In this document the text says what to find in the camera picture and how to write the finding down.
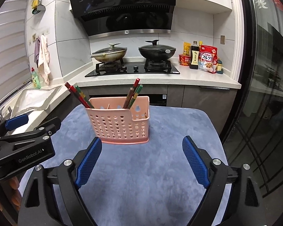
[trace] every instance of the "basket hole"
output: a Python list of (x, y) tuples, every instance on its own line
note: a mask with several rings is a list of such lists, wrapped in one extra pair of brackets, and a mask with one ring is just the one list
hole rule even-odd
[(137, 106), (135, 107), (135, 111), (136, 111), (136, 112), (141, 111), (141, 108), (139, 107), (139, 105), (137, 105)]

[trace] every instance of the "glass door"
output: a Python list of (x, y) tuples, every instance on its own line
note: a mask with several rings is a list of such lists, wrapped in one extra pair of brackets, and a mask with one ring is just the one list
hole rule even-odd
[(223, 147), (229, 165), (251, 166), (272, 225), (283, 212), (283, 5), (279, 0), (251, 3), (255, 66), (242, 113)]

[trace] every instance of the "towel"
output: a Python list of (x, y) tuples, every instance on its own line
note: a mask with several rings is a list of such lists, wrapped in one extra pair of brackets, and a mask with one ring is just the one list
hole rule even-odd
[(34, 62), (37, 64), (37, 67), (39, 67), (38, 63), (39, 63), (39, 53), (40, 53), (40, 37), (38, 37), (35, 40), (35, 58), (34, 58)]
[(39, 51), (39, 72), (44, 79), (46, 85), (49, 85), (48, 75), (51, 73), (49, 69), (49, 51), (47, 47), (47, 38), (44, 35), (40, 37), (40, 51)]

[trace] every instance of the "table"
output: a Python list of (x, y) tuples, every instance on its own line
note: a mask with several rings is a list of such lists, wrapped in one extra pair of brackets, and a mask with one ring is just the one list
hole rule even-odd
[[(213, 124), (203, 111), (196, 109), (150, 106), (148, 143), (103, 143), (89, 181), (79, 190), (98, 226), (186, 226), (205, 192), (183, 153), (182, 139), (186, 135), (212, 158), (227, 164)], [(84, 107), (77, 106), (52, 136), (56, 155), (43, 162), (43, 166), (53, 167), (73, 159), (94, 137)], [(31, 171), (25, 173), (20, 183), (21, 194)], [(59, 187), (54, 187), (63, 221), (72, 225)], [(213, 225), (221, 222), (230, 188), (226, 185)]]

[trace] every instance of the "black range hood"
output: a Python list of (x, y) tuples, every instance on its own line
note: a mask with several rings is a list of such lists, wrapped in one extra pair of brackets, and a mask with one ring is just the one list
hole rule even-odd
[(170, 33), (176, 0), (70, 0), (88, 36)]

